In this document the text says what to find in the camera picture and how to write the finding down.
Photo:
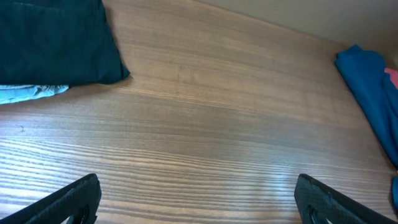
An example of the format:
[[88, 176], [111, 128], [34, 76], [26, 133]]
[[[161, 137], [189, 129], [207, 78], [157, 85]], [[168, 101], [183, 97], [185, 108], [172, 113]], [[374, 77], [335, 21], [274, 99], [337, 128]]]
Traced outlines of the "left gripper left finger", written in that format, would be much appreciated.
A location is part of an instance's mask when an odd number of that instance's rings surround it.
[[88, 174], [47, 197], [19, 210], [1, 224], [94, 224], [101, 200], [96, 174]]

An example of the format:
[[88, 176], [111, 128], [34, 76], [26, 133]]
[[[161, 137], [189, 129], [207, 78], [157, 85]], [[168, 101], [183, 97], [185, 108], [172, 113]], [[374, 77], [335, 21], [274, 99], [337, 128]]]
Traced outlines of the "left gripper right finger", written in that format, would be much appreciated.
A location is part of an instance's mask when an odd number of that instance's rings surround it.
[[307, 174], [298, 176], [294, 198], [302, 224], [397, 224]]

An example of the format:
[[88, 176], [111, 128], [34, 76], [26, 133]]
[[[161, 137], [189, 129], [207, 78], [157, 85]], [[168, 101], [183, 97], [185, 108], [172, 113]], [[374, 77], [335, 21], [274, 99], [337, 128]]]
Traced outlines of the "black shorts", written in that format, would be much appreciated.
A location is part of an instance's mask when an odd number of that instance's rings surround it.
[[101, 0], [1, 1], [1, 84], [112, 84], [129, 74]]

